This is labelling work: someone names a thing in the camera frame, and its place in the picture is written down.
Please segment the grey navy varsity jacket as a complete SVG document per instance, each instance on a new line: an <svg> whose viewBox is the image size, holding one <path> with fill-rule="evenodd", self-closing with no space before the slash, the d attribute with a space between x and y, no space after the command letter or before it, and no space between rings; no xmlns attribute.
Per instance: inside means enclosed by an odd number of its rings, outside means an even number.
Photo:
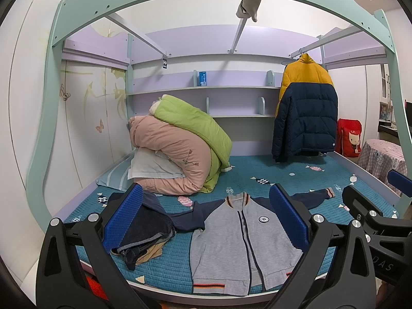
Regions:
<svg viewBox="0 0 412 309"><path fill-rule="evenodd" d="M179 231L192 233L193 293L246 296L258 285L282 285L302 249L289 239L279 213L268 198L243 192L170 215Z"/></svg>

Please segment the folded dark clothes pile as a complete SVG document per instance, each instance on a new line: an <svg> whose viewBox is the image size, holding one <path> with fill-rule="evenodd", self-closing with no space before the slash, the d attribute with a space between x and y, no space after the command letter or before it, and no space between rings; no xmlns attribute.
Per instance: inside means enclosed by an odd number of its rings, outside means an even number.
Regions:
<svg viewBox="0 0 412 309"><path fill-rule="evenodd" d="M143 191L142 205L127 229L120 244L110 248L120 256L126 267L134 271L153 246L164 245L175 236L175 226L154 193Z"/></svg>

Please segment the pink patterned tablecloth table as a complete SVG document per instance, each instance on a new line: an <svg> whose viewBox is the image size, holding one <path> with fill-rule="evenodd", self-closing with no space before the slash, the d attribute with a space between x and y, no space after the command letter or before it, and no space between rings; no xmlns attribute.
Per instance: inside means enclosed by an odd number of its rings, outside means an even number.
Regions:
<svg viewBox="0 0 412 309"><path fill-rule="evenodd" d="M369 139L364 143L357 164L401 195L399 189L388 183L388 172L392 169L407 175L401 146L385 140Z"/></svg>

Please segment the red cartoon bag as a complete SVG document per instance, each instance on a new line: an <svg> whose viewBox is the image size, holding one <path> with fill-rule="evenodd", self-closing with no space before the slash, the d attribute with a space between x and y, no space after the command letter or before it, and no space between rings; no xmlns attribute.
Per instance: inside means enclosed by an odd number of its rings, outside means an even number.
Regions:
<svg viewBox="0 0 412 309"><path fill-rule="evenodd" d="M337 140L334 150L349 158L357 158L361 152L362 124L358 120L338 119Z"/></svg>

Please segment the teal candy-print bed sheet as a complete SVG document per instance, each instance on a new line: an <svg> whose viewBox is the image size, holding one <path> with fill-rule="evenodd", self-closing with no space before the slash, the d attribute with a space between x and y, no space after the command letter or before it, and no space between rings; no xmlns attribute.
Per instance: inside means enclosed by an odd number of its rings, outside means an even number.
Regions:
<svg viewBox="0 0 412 309"><path fill-rule="evenodd" d="M353 185L370 199L384 216L399 217L395 205L378 193L375 185L368 185L355 169L347 169L334 155L298 157L284 164L275 163L271 156L233 156L230 163L233 169L220 174L211 193L192 195L191 200L209 202L243 191L254 198L266 198L272 183L280 183L289 195L331 187L336 194L335 198L313 209L313 213L320 213L331 222L347 224L351 216L348 208L344 206L341 194L346 186ZM133 271L128 270L119 258L116 258L115 262L125 279L131 282L137 282L139 277L143 277L147 286L160 289L161 292L190 294L190 242L190 233L176 234L166 243L160 257L136 267Z"/></svg>

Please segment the blue striped pillow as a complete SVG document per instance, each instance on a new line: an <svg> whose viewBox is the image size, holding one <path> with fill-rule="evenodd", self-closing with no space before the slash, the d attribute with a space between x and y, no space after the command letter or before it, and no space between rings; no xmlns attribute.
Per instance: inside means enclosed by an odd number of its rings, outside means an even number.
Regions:
<svg viewBox="0 0 412 309"><path fill-rule="evenodd" d="M133 183L133 180L128 177L128 171L131 168L133 157L134 155L131 153L127 155L125 159L111 166L96 179L96 185L126 192Z"/></svg>

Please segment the yellow navy puffer jacket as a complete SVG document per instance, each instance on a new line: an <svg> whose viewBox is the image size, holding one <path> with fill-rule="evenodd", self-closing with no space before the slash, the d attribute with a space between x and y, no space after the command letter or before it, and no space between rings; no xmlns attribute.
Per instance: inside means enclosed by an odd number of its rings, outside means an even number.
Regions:
<svg viewBox="0 0 412 309"><path fill-rule="evenodd" d="M331 76L307 53L283 72L275 112L272 157L316 156L334 150L338 96Z"/></svg>

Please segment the white pillow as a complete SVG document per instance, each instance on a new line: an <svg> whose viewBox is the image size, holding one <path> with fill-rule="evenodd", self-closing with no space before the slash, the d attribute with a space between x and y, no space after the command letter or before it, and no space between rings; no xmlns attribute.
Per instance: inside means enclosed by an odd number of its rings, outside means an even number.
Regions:
<svg viewBox="0 0 412 309"><path fill-rule="evenodd" d="M181 179L183 170L162 151L137 148L128 170L128 179Z"/></svg>

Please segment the pink quilt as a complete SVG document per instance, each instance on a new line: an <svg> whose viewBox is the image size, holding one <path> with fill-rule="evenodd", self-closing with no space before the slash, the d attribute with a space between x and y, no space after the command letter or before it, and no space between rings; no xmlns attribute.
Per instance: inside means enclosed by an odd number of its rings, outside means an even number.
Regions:
<svg viewBox="0 0 412 309"><path fill-rule="evenodd" d="M192 195L199 192L211 168L210 147L190 131L161 121L154 116L134 116L130 120L131 142L134 147L160 151L176 164L184 176L161 179L134 179L146 191L163 195Z"/></svg>

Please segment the green quilt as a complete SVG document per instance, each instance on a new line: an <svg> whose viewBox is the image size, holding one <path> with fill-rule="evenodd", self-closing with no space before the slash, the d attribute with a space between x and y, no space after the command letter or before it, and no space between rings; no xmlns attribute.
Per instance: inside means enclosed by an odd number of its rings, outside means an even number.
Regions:
<svg viewBox="0 0 412 309"><path fill-rule="evenodd" d="M151 116L200 137L211 151L210 173L200 189L211 193L221 171L230 167L232 141L219 124L207 113L180 98L164 94L149 109Z"/></svg>

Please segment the small blue box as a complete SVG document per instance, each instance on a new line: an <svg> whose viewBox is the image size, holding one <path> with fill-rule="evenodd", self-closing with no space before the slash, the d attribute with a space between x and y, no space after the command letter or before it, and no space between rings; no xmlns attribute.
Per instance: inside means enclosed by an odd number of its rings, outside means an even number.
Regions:
<svg viewBox="0 0 412 309"><path fill-rule="evenodd" d="M207 86L207 72L206 71L200 71L198 73L198 84L200 87Z"/></svg>

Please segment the purple wall shelf unit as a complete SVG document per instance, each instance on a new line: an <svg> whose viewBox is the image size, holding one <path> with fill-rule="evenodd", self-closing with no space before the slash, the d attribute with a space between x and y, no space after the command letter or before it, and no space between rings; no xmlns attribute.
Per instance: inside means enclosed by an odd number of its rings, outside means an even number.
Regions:
<svg viewBox="0 0 412 309"><path fill-rule="evenodd" d="M230 25L180 27L149 37L166 49L167 62L132 38L133 80L128 99L135 115L162 95L180 98L211 115L233 141L234 156L268 155L282 73L291 53L317 39L293 31L247 27L236 48ZM200 87L198 73L207 72Z"/></svg>

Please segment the grey cloth on rail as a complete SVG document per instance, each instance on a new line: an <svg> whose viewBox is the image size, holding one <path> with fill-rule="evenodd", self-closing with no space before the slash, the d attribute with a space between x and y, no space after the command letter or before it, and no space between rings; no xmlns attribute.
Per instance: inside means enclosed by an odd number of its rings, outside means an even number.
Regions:
<svg viewBox="0 0 412 309"><path fill-rule="evenodd" d="M258 8L261 0L241 0L237 8L236 16L239 19L251 18L253 22L257 22Z"/></svg>

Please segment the mint green bunk bed frame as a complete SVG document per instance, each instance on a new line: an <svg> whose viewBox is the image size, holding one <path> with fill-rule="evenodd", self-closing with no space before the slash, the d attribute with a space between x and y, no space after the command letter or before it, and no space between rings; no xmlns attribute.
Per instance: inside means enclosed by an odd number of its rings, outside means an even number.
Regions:
<svg viewBox="0 0 412 309"><path fill-rule="evenodd" d="M149 0L63 0L57 7L47 43L40 123L26 180L27 202L42 230L47 229L52 218L45 203L43 183L57 126L63 42L67 37L96 20L147 1ZM314 6L351 23L386 48L399 140L406 164L410 165L411 134L404 109L397 53L384 12L377 11L371 15L354 0L295 1Z"/></svg>

